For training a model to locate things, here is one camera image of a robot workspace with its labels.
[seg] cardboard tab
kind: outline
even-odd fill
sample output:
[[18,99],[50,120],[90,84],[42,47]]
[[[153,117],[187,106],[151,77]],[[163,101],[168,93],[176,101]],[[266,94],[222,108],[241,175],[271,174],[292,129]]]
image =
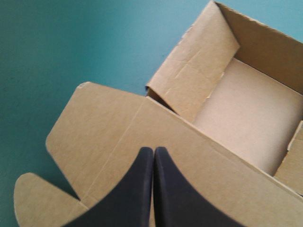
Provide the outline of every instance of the cardboard tab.
[[300,122],[288,150],[275,178],[303,195],[303,121]]
[[239,45],[214,2],[209,2],[147,86],[192,122]]
[[59,227],[88,210],[78,199],[32,173],[16,181],[14,207],[21,227]]

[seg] cardboard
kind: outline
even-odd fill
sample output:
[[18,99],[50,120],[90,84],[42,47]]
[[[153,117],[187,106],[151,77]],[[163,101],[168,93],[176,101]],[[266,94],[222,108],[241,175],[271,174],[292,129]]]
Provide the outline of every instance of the cardboard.
[[223,15],[211,1],[147,86],[192,122],[238,48]]
[[302,56],[301,43],[211,1],[147,84],[148,97],[77,87],[46,146],[80,200],[22,175],[18,223],[66,223],[115,187],[141,147],[162,146],[198,193],[237,222],[301,226],[303,199],[288,187],[301,190],[300,133],[276,174],[288,186],[269,174],[302,119]]
[[300,122],[292,141],[288,146],[288,153],[281,166],[278,168],[275,178],[293,188],[303,195],[303,121]]
[[[165,146],[191,185],[245,226],[300,226],[303,222],[299,195],[149,97],[85,83],[76,89],[47,138],[48,151],[88,208],[114,188],[144,146]],[[22,213],[16,209],[20,224],[39,216],[46,205],[64,209],[56,206],[57,200],[44,200],[44,194],[34,197],[29,187],[16,184],[15,201],[22,200],[24,193],[33,198],[30,204],[35,209]]]
[[21,227],[61,226],[88,210],[79,200],[32,173],[18,178],[14,206]]
[[[180,55],[199,73],[182,70],[180,80],[173,61]],[[211,1],[147,84],[148,95],[274,175],[303,117],[302,56],[298,41]]]

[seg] box flap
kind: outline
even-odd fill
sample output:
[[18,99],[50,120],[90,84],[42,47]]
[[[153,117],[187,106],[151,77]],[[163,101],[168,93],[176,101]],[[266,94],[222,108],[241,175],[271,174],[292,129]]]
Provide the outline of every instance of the box flap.
[[217,3],[237,38],[235,57],[303,94],[303,44]]
[[21,227],[62,226],[88,209],[78,199],[32,173],[23,174],[16,181],[14,206]]
[[[149,97],[85,84],[47,140],[49,152],[87,207],[115,187],[145,146],[166,147],[192,186],[245,226],[303,223],[299,195]],[[33,215],[30,209],[23,213]]]
[[300,122],[293,139],[289,143],[288,153],[275,177],[303,195],[303,121]]
[[47,150],[84,204],[96,202],[85,198],[87,192],[144,100],[128,92],[83,83],[49,133]]
[[209,2],[147,86],[192,122],[239,45],[214,2]]

